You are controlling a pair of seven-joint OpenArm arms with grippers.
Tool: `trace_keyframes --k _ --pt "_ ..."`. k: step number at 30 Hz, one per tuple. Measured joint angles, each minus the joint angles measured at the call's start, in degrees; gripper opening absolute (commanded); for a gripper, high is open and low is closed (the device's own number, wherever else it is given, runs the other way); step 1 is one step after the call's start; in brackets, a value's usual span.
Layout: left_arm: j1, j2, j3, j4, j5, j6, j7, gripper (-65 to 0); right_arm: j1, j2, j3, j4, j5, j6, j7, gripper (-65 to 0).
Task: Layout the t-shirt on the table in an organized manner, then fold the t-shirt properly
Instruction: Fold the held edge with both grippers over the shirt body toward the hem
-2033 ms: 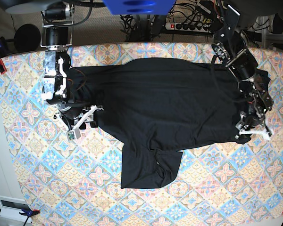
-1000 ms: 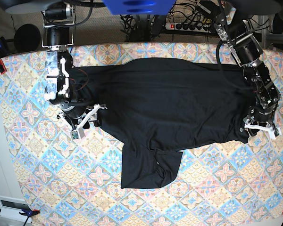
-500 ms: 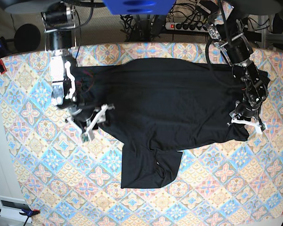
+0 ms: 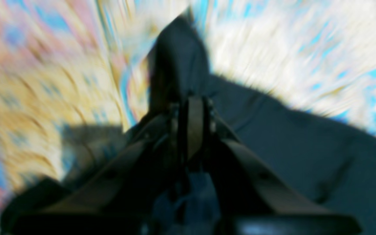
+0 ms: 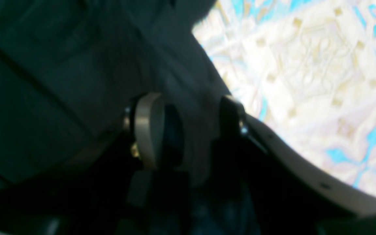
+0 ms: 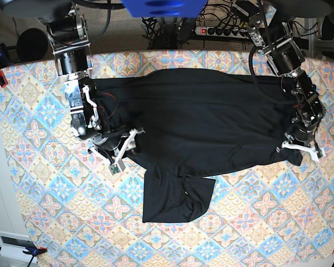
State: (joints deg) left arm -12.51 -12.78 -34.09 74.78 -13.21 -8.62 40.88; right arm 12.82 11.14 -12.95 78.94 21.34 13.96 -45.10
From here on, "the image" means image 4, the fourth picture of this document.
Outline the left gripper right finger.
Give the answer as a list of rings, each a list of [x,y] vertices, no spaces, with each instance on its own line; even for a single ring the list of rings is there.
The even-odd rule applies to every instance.
[[[207,98],[186,102],[186,165],[210,174],[222,216],[215,235],[357,235],[349,215],[321,207],[284,183],[236,137]]]

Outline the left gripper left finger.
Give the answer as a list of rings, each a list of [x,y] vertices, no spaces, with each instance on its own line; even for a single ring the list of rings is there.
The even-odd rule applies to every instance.
[[[118,156],[72,189],[51,178],[10,203],[12,235],[159,235],[156,197],[182,167],[181,107],[148,113]]]

